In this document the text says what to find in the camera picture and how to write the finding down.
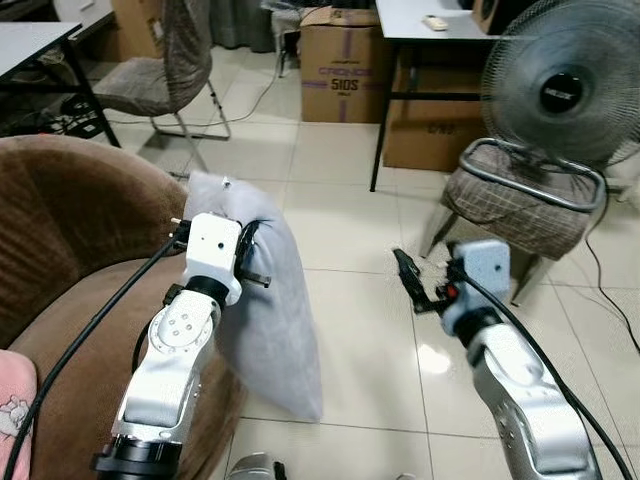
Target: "brown armchair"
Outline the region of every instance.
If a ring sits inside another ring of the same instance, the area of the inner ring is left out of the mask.
[[[0,140],[0,348],[29,357],[41,382],[164,243],[185,200],[168,175],[112,147],[56,136]],[[89,464],[110,440],[136,338],[183,268],[182,255],[162,259],[63,370],[36,420],[32,479],[95,478]],[[181,479],[209,478],[245,398],[220,357],[202,384]]]

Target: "chair leg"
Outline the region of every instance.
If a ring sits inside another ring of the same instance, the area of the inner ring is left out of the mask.
[[[222,119],[221,124],[224,126],[226,135],[213,135],[210,133],[190,133],[189,135],[191,136],[191,138],[196,138],[196,139],[206,138],[207,140],[222,140],[223,142],[226,142],[231,138],[231,128],[229,127],[229,121],[227,120],[227,117],[224,115],[224,111],[222,110],[222,104],[218,100],[218,95],[216,95],[216,91],[214,90],[213,85],[211,84],[211,80],[207,80],[207,87],[209,87],[209,91],[211,92],[213,105],[218,109],[218,112],[220,113],[220,118]],[[165,130],[164,128],[161,128],[160,126],[158,126],[156,122],[153,120],[153,118],[150,118],[150,120],[154,130],[158,132],[160,135],[168,135],[170,137],[182,137],[182,138],[186,136],[184,134],[184,128],[182,129],[182,132]],[[178,123],[180,123],[180,126],[182,127],[182,123],[184,122],[180,120]]]
[[[279,64],[280,64],[280,72],[278,73],[278,77],[282,78],[284,77],[284,60],[287,57],[287,48],[285,45],[285,40],[284,40],[284,34],[280,35],[280,38],[278,40],[280,42],[280,58],[279,58]]]
[[[200,152],[198,151],[198,145],[194,140],[195,137],[189,132],[189,129],[187,129],[187,126],[185,125],[184,121],[182,121],[182,117],[180,116],[180,114],[174,113],[173,115],[176,117],[176,120],[180,124],[184,137],[188,140],[189,144],[191,145],[196,161],[200,164],[200,167],[204,172],[208,172],[209,170],[207,169],[207,164],[204,163],[204,158],[202,158],[202,155],[200,155]]]
[[[218,109],[220,113],[220,118],[222,119],[222,125],[224,125],[224,129],[227,132],[225,135],[209,135],[202,136],[201,138],[208,138],[212,140],[229,140],[231,138],[231,128],[229,127],[229,122],[227,121],[227,117],[224,115],[224,110],[222,110],[222,104],[220,100],[218,100],[218,95],[216,95],[216,91],[213,88],[213,84],[211,80],[207,79],[207,87],[209,87],[209,92],[211,93],[211,99],[213,100],[213,105]]]
[[[435,212],[429,217],[422,235],[419,255],[427,258],[433,247],[449,233],[456,223],[458,216],[442,204],[438,204]]]
[[[511,304],[516,307],[522,305],[533,288],[540,283],[540,280],[542,280],[544,275],[549,271],[553,263],[553,260],[549,260],[548,258],[540,255],[532,255],[527,270],[522,275],[518,283],[518,288],[513,294]]]

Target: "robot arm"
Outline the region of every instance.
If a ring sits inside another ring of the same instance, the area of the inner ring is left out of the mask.
[[[416,313],[437,311],[445,332],[467,349],[476,391],[491,411],[507,464],[518,480],[600,479],[593,449],[578,413],[518,331],[502,322],[491,303],[466,282],[448,281],[431,302],[416,287],[419,270],[394,251],[400,277]],[[464,271],[499,298],[509,291],[509,250],[495,240],[458,245],[449,279]]]
[[[214,353],[222,310],[238,301],[241,226],[212,214],[191,222],[185,284],[149,326],[147,353],[133,374],[93,468],[104,479],[172,479],[187,440],[200,372]]]

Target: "black metal leg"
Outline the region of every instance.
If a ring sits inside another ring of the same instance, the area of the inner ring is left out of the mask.
[[[380,169],[380,158],[382,157],[382,146],[384,145],[384,137],[387,130],[387,116],[389,115],[389,105],[391,104],[391,92],[393,91],[393,81],[396,77],[396,68],[398,63],[398,52],[400,46],[393,44],[391,52],[391,66],[389,67],[389,77],[387,78],[387,90],[384,94],[384,107],[382,109],[382,123],[378,132],[378,145],[376,146],[376,157],[373,161],[373,172],[371,173],[370,192],[376,191],[376,183],[378,182],[378,170]]]
[[[113,133],[113,130],[111,130],[111,125],[109,125],[109,121],[107,120],[107,117],[104,116],[104,112],[102,111],[102,106],[100,105],[100,102],[98,102],[98,99],[94,95],[93,90],[91,89],[91,84],[87,80],[87,77],[85,77],[84,72],[82,71],[82,67],[80,67],[80,63],[78,63],[78,59],[76,58],[76,55],[75,55],[75,52],[73,51],[73,47],[71,46],[71,43],[69,43],[69,40],[65,39],[65,41],[62,42],[61,47],[62,47],[62,52],[64,53],[64,56],[67,59],[67,63],[71,67],[71,70],[73,70],[73,74],[76,76],[76,80],[80,85],[82,94],[87,98],[87,101],[89,102],[89,105],[91,105],[91,108],[93,109],[93,111],[96,112],[98,121],[102,125],[102,129],[104,130],[104,133],[107,135],[109,142],[114,147],[120,148],[120,142],[118,142],[118,138],[116,137],[116,134]]]
[[[284,77],[284,59],[287,56],[287,51],[284,49],[282,49],[282,52],[280,52],[280,78]]]

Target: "table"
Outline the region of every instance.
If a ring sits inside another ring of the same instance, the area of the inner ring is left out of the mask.
[[[29,0],[0,9],[0,22],[11,22],[49,5],[50,0]]]
[[[380,158],[387,129],[387,116],[392,100],[445,100],[445,101],[478,101],[476,93],[429,93],[416,92],[418,55],[412,58],[411,80],[406,91],[393,91],[396,76],[398,55],[403,46],[414,48],[425,44],[442,42],[490,42],[495,37],[483,33],[471,17],[471,10],[462,10],[457,0],[376,0],[378,15],[382,25],[384,38],[391,42],[391,66],[387,78],[387,90],[384,96],[382,123],[378,133],[378,144],[371,174],[369,191],[375,192],[380,168]],[[443,32],[434,32],[422,23],[425,15],[435,15],[449,24]]]
[[[69,36],[81,28],[79,23],[66,22],[8,22],[0,23],[0,45],[10,46],[0,52],[0,91],[23,93],[80,93],[85,96],[96,113],[104,133],[111,145],[119,147],[109,122],[91,85],[78,63],[69,42]],[[40,55],[53,47],[60,46],[65,59],[71,67],[78,85],[68,85],[60,79],[55,84],[40,85],[7,81],[18,70],[34,62]]]

